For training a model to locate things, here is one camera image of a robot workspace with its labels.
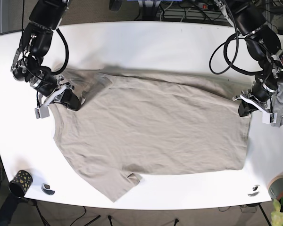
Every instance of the polka dot cup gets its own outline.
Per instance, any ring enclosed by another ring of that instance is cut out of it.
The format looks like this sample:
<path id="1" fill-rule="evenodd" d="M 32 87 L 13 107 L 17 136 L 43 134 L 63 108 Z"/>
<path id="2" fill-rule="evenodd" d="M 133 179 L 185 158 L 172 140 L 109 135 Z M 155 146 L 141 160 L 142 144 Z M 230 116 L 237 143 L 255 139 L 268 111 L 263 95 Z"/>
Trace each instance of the polka dot cup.
<path id="1" fill-rule="evenodd" d="M 33 178 L 25 170 L 20 170 L 9 183 L 10 192 L 17 197 L 24 197 L 30 185 L 32 185 Z"/>

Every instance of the small round object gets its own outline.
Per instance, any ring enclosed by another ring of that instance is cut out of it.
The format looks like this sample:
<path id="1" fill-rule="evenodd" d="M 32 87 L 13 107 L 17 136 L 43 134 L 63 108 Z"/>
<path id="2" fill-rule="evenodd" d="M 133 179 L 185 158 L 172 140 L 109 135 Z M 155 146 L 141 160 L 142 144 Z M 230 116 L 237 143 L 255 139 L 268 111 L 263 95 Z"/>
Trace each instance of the small round object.
<path id="1" fill-rule="evenodd" d="M 50 189 L 49 184 L 42 184 L 41 189 L 45 194 L 48 194 L 48 195 L 53 195 L 55 193 L 55 191 Z"/>

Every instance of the black cable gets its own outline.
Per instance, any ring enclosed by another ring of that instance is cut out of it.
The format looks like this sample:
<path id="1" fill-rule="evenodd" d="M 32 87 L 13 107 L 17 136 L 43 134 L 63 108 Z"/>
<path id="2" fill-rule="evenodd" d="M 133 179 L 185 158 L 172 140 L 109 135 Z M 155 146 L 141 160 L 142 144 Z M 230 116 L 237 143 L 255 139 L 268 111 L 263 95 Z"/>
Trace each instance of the black cable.
<path id="1" fill-rule="evenodd" d="M 112 217 L 110 215 L 108 216 L 108 220 L 109 220 L 110 226 L 113 226 L 113 224 L 112 224 Z"/>
<path id="2" fill-rule="evenodd" d="M 134 19 L 134 21 L 136 21 L 139 17 L 140 17 L 140 15 L 141 15 L 141 8 L 139 7 L 139 13 L 138 13 L 138 15 L 137 15 L 137 17 Z"/>
<path id="3" fill-rule="evenodd" d="M 165 10 L 164 10 L 164 8 L 162 8 L 161 5 L 159 5 L 159 7 L 160 7 L 160 9 L 162 11 L 162 17 L 165 19 Z"/>
<path id="4" fill-rule="evenodd" d="M 220 15 L 218 17 L 216 17 L 215 19 L 213 19 L 213 21 L 219 19 L 219 17 L 222 15 L 222 13 L 220 13 Z"/>
<path id="5" fill-rule="evenodd" d="M 275 25 L 273 25 L 271 22 L 269 22 L 269 21 L 266 21 L 266 22 L 268 22 L 270 25 L 272 25 L 273 27 L 275 27 L 278 30 L 278 28 Z"/>
<path id="6" fill-rule="evenodd" d="M 226 42 L 224 42 L 224 43 L 221 44 L 217 49 L 215 49 L 215 51 L 213 52 L 213 54 L 212 54 L 212 56 L 211 56 L 211 58 L 210 58 L 210 60 L 209 60 L 208 66 L 209 66 L 209 69 L 211 70 L 211 72 L 212 72 L 213 74 L 216 74 L 216 75 L 223 74 L 224 72 L 228 71 L 228 70 L 232 67 L 232 65 L 234 64 L 234 62 L 235 62 L 235 60 L 236 60 L 236 58 L 237 58 L 237 56 L 238 56 L 238 50 L 239 50 L 239 33 L 238 33 L 237 25 L 236 25 L 235 20 L 233 19 L 233 18 L 234 18 L 234 17 L 233 17 L 233 14 L 232 14 L 232 12 L 230 11 L 229 6 L 227 5 L 226 1 L 224 1 L 224 4 L 225 4 L 226 9 L 228 10 L 228 13 L 229 13 L 230 16 L 231 16 L 231 19 L 232 19 L 232 22 L 233 22 L 233 25 L 234 25 L 235 36 L 236 36 L 236 51 L 235 51 L 234 58 L 233 58 L 233 60 L 231 61 L 231 63 L 228 65 L 228 67 L 227 67 L 226 69 L 224 69 L 222 72 L 218 72 L 218 73 L 217 73 L 217 72 L 214 72 L 213 69 L 212 69 L 212 66 L 211 66 L 212 59 L 213 59 L 213 56 L 215 55 L 215 53 L 218 51 L 218 49 L 220 49 Z"/>
<path id="7" fill-rule="evenodd" d="M 220 210 L 220 207 L 218 207 L 218 210 L 219 210 L 219 212 L 224 213 L 224 212 L 227 212 L 230 208 L 231 208 L 231 206 L 229 206 L 226 210 Z"/>
<path id="8" fill-rule="evenodd" d="M 269 52 L 269 50 L 268 50 L 264 45 L 262 45 L 261 43 L 255 41 L 255 40 L 253 40 L 253 39 L 249 39 L 249 38 L 238 38 L 238 39 L 244 39 L 244 40 L 253 41 L 253 42 L 257 43 L 258 45 L 260 45 L 260 46 L 261 46 L 262 48 L 264 48 L 264 49 L 266 50 L 266 52 L 270 55 L 271 66 L 273 65 L 274 60 L 273 60 L 273 58 L 271 57 L 271 53 Z M 226 43 L 230 43 L 230 42 L 233 41 L 233 40 L 235 40 L 235 39 L 227 40 L 227 41 L 225 41 L 224 43 L 222 43 L 220 46 L 218 46 L 218 47 L 215 49 L 215 51 L 213 52 L 213 54 L 212 54 L 212 56 L 211 56 L 211 58 L 210 58 L 210 60 L 209 60 L 209 67 L 210 67 L 210 70 L 211 70 L 211 71 L 212 71 L 211 62 L 212 62 L 212 59 L 213 59 L 213 56 L 215 55 L 215 53 L 216 53 L 223 45 L 225 45 Z"/>
<path id="9" fill-rule="evenodd" d="M 62 34 L 62 32 L 60 31 L 59 28 L 57 29 L 57 33 L 61 37 L 61 39 L 64 43 L 64 46 L 65 46 L 65 61 L 64 61 L 62 68 L 60 70 L 57 70 L 56 72 L 51 72 L 51 75 L 61 74 L 65 70 L 65 68 L 67 67 L 67 64 L 68 64 L 68 61 L 69 61 L 69 48 L 68 48 L 68 44 L 66 42 L 66 39 L 64 38 L 64 36 L 63 36 L 63 34 Z"/>
<path id="10" fill-rule="evenodd" d="M 282 12 L 282 13 L 276 13 L 276 12 L 269 11 L 269 10 L 267 10 L 267 9 L 264 9 L 264 10 L 267 11 L 267 12 L 270 12 L 270 13 L 272 13 L 272 14 L 275 14 L 275 15 L 283 15 L 283 12 Z"/>
<path id="11" fill-rule="evenodd" d="M 40 209 L 38 207 L 38 202 L 36 200 L 34 200 L 33 202 L 34 202 L 34 204 L 35 204 L 35 206 L 37 208 L 38 214 L 39 214 L 39 216 L 40 216 L 44 226 L 50 226 L 50 224 L 47 222 L 47 220 L 42 216 L 41 211 L 40 211 Z"/>
<path id="12" fill-rule="evenodd" d="M 269 222 L 269 219 L 267 218 L 267 216 L 266 216 L 266 214 L 265 214 L 265 212 L 264 212 L 264 210 L 263 210 L 263 208 L 262 208 L 262 206 L 261 206 L 260 203 L 259 203 L 259 207 L 260 207 L 260 210 L 262 211 L 262 214 L 263 214 L 263 216 L 264 216 L 264 218 L 265 218 L 267 224 L 268 224 L 269 226 L 272 226 L 271 223 Z"/>
<path id="13" fill-rule="evenodd" d="M 39 98 L 38 98 L 39 90 L 40 90 L 43 86 L 46 86 L 46 85 L 52 85 L 52 83 L 51 83 L 51 84 L 44 84 L 44 85 L 42 85 L 40 88 L 38 88 L 38 90 L 37 90 L 37 106 L 38 106 L 38 107 L 41 107 L 40 102 L 39 102 Z"/>
<path id="14" fill-rule="evenodd" d="M 212 24 L 215 24 L 214 21 L 212 21 L 212 19 L 204 12 L 203 9 L 201 9 L 200 7 L 198 7 L 192 0 L 189 0 L 189 2 L 190 2 L 199 12 L 201 12 L 206 18 L 208 18 L 209 21 L 210 21 Z"/>
<path id="15" fill-rule="evenodd" d="M 24 41 L 23 41 L 23 33 L 24 33 L 24 8 L 25 8 L 25 0 L 22 1 L 23 6 L 22 6 L 22 23 L 21 23 L 21 28 L 22 28 L 22 32 L 21 32 L 21 42 L 22 42 L 22 58 L 24 59 Z"/>
<path id="16" fill-rule="evenodd" d="M 78 219 L 80 219 L 80 218 L 82 218 L 85 214 L 86 214 L 86 208 L 84 207 L 84 210 L 85 210 L 85 212 L 84 212 L 84 214 L 83 215 L 81 215 L 79 218 L 77 218 L 77 219 L 75 219 L 72 223 L 71 223 L 71 225 L 70 226 L 72 226 Z"/>
<path id="17" fill-rule="evenodd" d="M 270 3 L 271 3 L 271 2 L 269 2 L 269 3 L 264 3 L 264 4 L 260 4 L 260 5 L 257 5 L 256 7 L 268 5 L 268 4 L 270 4 Z"/>
<path id="18" fill-rule="evenodd" d="M 228 39 L 226 41 L 229 41 L 229 40 L 234 40 L 235 39 L 235 34 L 232 34 L 230 37 L 228 37 Z M 223 56 L 225 58 L 225 61 L 228 65 L 230 65 L 231 61 L 228 59 L 227 57 L 227 48 L 228 48 L 228 45 L 230 44 L 230 42 L 227 42 L 224 44 L 224 49 L 223 49 Z M 240 69 L 239 67 L 236 67 L 235 65 L 232 65 L 232 67 L 235 71 L 241 73 L 241 74 L 245 74 L 245 75 L 261 75 L 263 74 L 263 71 L 258 71 L 258 72 L 248 72 L 248 71 L 245 71 L 243 69 Z"/>
<path id="19" fill-rule="evenodd" d="M 186 8 L 195 8 L 195 7 L 184 7 L 184 6 L 181 6 L 181 5 L 180 5 L 180 2 L 178 2 L 178 6 L 179 6 L 180 8 L 183 8 L 183 9 L 184 9 L 184 13 L 185 13 L 185 17 L 186 17 L 186 18 L 187 18 L 187 16 L 186 16 L 187 13 L 186 13 L 185 9 L 186 9 Z M 207 16 L 206 16 L 205 13 L 203 13 L 202 10 L 199 10 L 199 9 L 197 9 L 197 8 L 195 8 L 195 9 L 198 10 L 198 11 L 203 15 L 203 20 L 200 22 L 200 23 L 202 24 L 203 22 L 205 22 Z"/>

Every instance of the electrical cord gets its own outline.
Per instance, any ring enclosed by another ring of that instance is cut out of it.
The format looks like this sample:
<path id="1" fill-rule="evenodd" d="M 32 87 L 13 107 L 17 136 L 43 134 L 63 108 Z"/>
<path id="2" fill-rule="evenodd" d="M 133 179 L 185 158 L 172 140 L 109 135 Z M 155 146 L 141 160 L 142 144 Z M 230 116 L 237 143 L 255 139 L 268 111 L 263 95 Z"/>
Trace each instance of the electrical cord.
<path id="1" fill-rule="evenodd" d="M 139 7 L 139 12 L 138 12 L 138 15 L 137 15 L 137 17 L 133 20 L 133 21 L 136 21 L 139 17 L 140 17 L 140 15 L 141 15 L 141 8 Z"/>
<path id="2" fill-rule="evenodd" d="M 219 18 L 221 17 L 221 15 L 222 15 L 222 13 L 220 13 L 218 17 L 216 17 L 215 19 L 213 19 L 213 21 L 219 19 Z"/>
<path id="3" fill-rule="evenodd" d="M 180 8 L 183 8 L 184 9 L 184 11 L 185 11 L 185 9 L 187 8 L 187 9 L 192 9 L 192 8 L 195 8 L 195 7 L 183 7 L 183 6 L 181 6 L 180 5 L 180 2 L 178 2 L 178 6 L 180 7 Z M 206 15 L 205 14 L 203 14 L 203 12 L 202 11 L 200 11 L 200 13 L 202 13 L 202 15 L 203 15 L 203 20 L 200 22 L 201 24 L 206 20 Z"/>
<path id="4" fill-rule="evenodd" d="M 86 208 L 84 207 L 84 210 L 85 210 L 85 212 L 84 212 L 84 214 L 83 215 L 81 215 L 79 218 L 77 218 L 77 219 L 75 219 L 72 223 L 71 223 L 71 225 L 70 226 L 72 226 L 73 224 L 74 224 L 74 222 L 76 222 L 78 219 L 80 219 L 80 218 L 82 218 L 85 214 L 86 214 Z"/>
<path id="5" fill-rule="evenodd" d="M 68 61 L 69 61 L 69 47 L 68 47 L 68 44 L 66 42 L 66 39 L 63 36 L 63 34 L 62 34 L 62 32 L 60 31 L 59 28 L 57 29 L 57 33 L 61 37 L 61 39 L 62 39 L 62 41 L 64 43 L 64 46 L 65 46 L 65 61 L 64 61 L 64 64 L 63 64 L 62 68 L 60 70 L 57 70 L 56 72 L 51 72 L 51 75 L 61 74 L 65 70 L 65 68 L 67 67 L 67 64 L 68 64 Z"/>
<path id="6" fill-rule="evenodd" d="M 37 106 L 38 106 L 38 107 L 41 107 L 40 102 L 39 102 L 39 97 L 38 97 L 39 90 L 40 90 L 43 86 L 46 86 L 46 85 L 51 85 L 51 84 L 44 84 L 44 85 L 42 85 L 40 88 L 38 88 L 38 90 L 37 90 Z"/>
<path id="7" fill-rule="evenodd" d="M 267 216 L 266 216 L 266 214 L 265 214 L 265 212 L 264 212 L 264 209 L 262 208 L 262 206 L 261 206 L 260 203 L 259 203 L 259 207 L 260 207 L 260 210 L 261 210 L 261 212 L 262 212 L 262 214 L 263 214 L 263 216 L 264 216 L 264 218 L 265 218 L 267 224 L 268 224 L 269 226 L 272 226 L 271 223 L 269 222 L 269 219 L 267 218 Z"/>
<path id="8" fill-rule="evenodd" d="M 164 8 L 162 8 L 161 5 L 159 5 L 160 9 L 161 9 L 161 12 L 162 12 L 162 17 L 165 19 L 165 10 Z"/>
<path id="9" fill-rule="evenodd" d="M 187 11 L 185 11 L 185 9 L 184 9 L 184 15 L 183 15 L 183 17 L 181 18 L 180 22 L 183 21 L 184 17 L 187 18 L 187 13 L 188 13 L 191 9 L 192 9 L 192 8 L 188 8 Z"/>
<path id="10" fill-rule="evenodd" d="M 39 207 L 38 207 L 38 202 L 37 202 L 36 200 L 33 200 L 33 203 L 34 203 L 34 205 L 35 205 L 36 208 L 37 208 L 38 214 L 39 214 L 39 216 L 40 216 L 40 218 L 41 218 L 42 223 L 44 224 L 44 226 L 50 226 L 50 224 L 47 222 L 47 220 L 46 220 L 46 219 L 43 217 L 43 215 L 41 214 L 41 211 L 40 211 L 40 209 L 39 209 Z"/>
<path id="11" fill-rule="evenodd" d="M 233 22 L 233 25 L 234 25 L 235 37 L 236 37 L 236 51 L 235 51 L 235 55 L 234 55 L 234 57 L 233 57 L 233 60 L 232 60 L 231 63 L 228 65 L 228 67 L 227 67 L 226 69 L 224 69 L 223 71 L 221 71 L 221 72 L 215 72 L 215 71 L 213 71 L 212 66 L 211 66 L 213 56 L 214 56 L 215 53 L 218 51 L 218 49 L 220 49 L 220 48 L 221 48 L 224 44 L 226 44 L 227 42 L 222 43 L 218 48 L 215 49 L 215 51 L 213 52 L 213 54 L 212 54 L 212 56 L 211 56 L 211 58 L 210 58 L 210 60 L 209 60 L 208 66 L 209 66 L 209 69 L 211 70 L 211 72 L 212 72 L 213 74 L 216 74 L 216 75 L 223 74 L 223 73 L 225 73 L 226 71 L 228 71 L 228 70 L 232 67 L 232 65 L 234 64 L 234 62 L 235 62 L 235 60 L 236 60 L 236 58 L 237 58 L 237 56 L 238 56 L 238 50 L 239 50 L 239 32 L 238 32 L 238 28 L 237 28 L 236 22 L 235 22 L 235 20 L 233 19 L 233 18 L 234 18 L 234 17 L 233 17 L 233 14 L 232 14 L 232 12 L 230 11 L 229 6 L 227 5 L 226 1 L 224 0 L 223 2 L 224 2 L 224 4 L 225 4 L 225 7 L 226 7 L 228 13 L 229 13 L 230 16 L 231 16 L 231 19 L 232 19 L 232 22 Z"/>
<path id="12" fill-rule="evenodd" d="M 264 10 L 267 11 L 267 12 L 270 12 L 270 13 L 272 13 L 272 14 L 274 14 L 274 15 L 283 15 L 283 12 L 281 12 L 281 13 L 276 13 L 276 12 L 269 11 L 269 10 L 267 10 L 267 9 L 264 9 Z"/>
<path id="13" fill-rule="evenodd" d="M 233 41 L 233 40 L 235 40 L 235 39 L 236 39 L 236 38 L 227 40 L 227 41 L 225 41 L 224 43 L 222 43 L 220 46 L 218 46 L 218 47 L 215 49 L 215 51 L 213 52 L 213 54 L 212 54 L 212 56 L 211 56 L 211 58 L 210 58 L 210 61 L 209 61 L 210 70 L 212 70 L 212 69 L 211 69 L 211 62 L 212 62 L 212 58 L 213 58 L 213 56 L 215 55 L 215 53 L 216 53 L 223 45 L 228 44 L 228 43 L 230 43 L 231 41 Z M 249 39 L 249 38 L 243 38 L 243 37 L 241 37 L 241 38 L 238 38 L 238 39 L 253 41 L 253 42 L 257 43 L 258 45 L 260 45 L 260 46 L 261 46 L 262 48 L 264 48 L 264 49 L 266 50 L 266 52 L 270 55 L 271 66 L 273 65 L 274 60 L 273 60 L 273 58 L 271 57 L 271 53 L 268 51 L 268 49 L 267 49 L 264 45 L 262 45 L 261 43 L 255 41 L 255 40 L 253 40 L 253 39 Z M 229 66 L 230 66 L 230 67 L 233 67 L 233 62 L 229 62 Z M 238 67 L 235 67 L 235 66 L 234 66 L 233 69 L 236 70 L 236 71 L 238 71 L 238 72 L 240 72 L 240 73 L 243 73 L 243 74 L 245 74 L 245 75 L 261 75 L 261 74 L 263 73 L 263 71 L 262 71 L 262 73 L 261 73 L 261 72 L 260 72 L 260 73 L 259 73 L 259 72 L 248 72 L 248 71 L 242 70 L 242 69 L 240 69 L 240 68 L 238 68 Z"/>
<path id="14" fill-rule="evenodd" d="M 204 12 L 203 9 L 201 9 L 200 7 L 198 7 L 192 0 L 189 0 L 189 2 L 200 12 L 204 15 L 205 18 L 209 19 L 209 21 L 212 24 L 215 24 L 214 21 L 212 21 L 212 19 Z"/>
<path id="15" fill-rule="evenodd" d="M 162 14 L 163 14 L 163 13 L 165 14 L 165 12 L 166 12 L 172 5 L 173 5 L 173 1 L 170 3 L 170 5 L 169 5 L 167 8 L 164 9 L 163 12 L 160 13 L 160 16 L 159 16 L 159 20 L 160 20 L 160 21 L 162 21 Z"/>
<path id="16" fill-rule="evenodd" d="M 226 40 L 226 43 L 224 44 L 224 49 L 223 49 L 223 56 L 225 58 L 225 61 L 228 65 L 230 65 L 231 61 L 228 59 L 227 57 L 227 48 L 228 48 L 228 45 L 230 44 L 230 42 L 228 42 L 229 40 L 234 40 L 235 39 L 235 34 L 232 34 L 230 37 L 228 37 L 228 39 Z M 258 71 L 258 72 L 248 72 L 248 71 L 245 71 L 243 69 L 240 69 L 239 67 L 236 67 L 235 65 L 232 65 L 232 67 L 235 71 L 241 73 L 241 74 L 245 74 L 245 75 L 261 75 L 263 74 L 263 71 Z"/>

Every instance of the floor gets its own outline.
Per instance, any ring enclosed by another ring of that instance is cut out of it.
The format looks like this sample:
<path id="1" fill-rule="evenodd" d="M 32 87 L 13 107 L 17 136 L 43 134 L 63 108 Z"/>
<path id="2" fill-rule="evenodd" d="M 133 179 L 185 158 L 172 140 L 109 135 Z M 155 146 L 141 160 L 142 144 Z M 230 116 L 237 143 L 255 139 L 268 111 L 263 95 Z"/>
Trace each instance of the floor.
<path id="1" fill-rule="evenodd" d="M 22 0 L 10 0 L 9 30 L 21 29 Z M 25 2 L 24 24 L 37 0 Z M 139 12 L 135 1 L 125 1 L 118 13 L 110 12 L 109 0 L 72 0 L 71 8 L 65 15 L 62 24 L 77 24 L 106 21 L 132 21 Z M 8 181 L 1 184 L 0 208 L 9 194 Z M 50 202 L 38 202 L 42 215 L 52 226 L 69 226 L 84 213 L 83 207 L 63 205 Z M 262 204 L 270 217 L 271 202 Z M 101 218 L 93 226 L 109 226 L 107 216 L 112 216 L 114 226 L 173 226 L 179 219 L 178 226 L 264 226 L 267 225 L 258 207 L 234 206 L 227 208 L 204 210 L 171 210 L 171 211 L 141 211 L 141 210 L 110 210 L 86 208 L 87 212 L 75 226 L 83 226 L 97 215 Z M 38 212 L 31 203 L 20 203 L 13 215 L 11 226 L 41 226 Z"/>

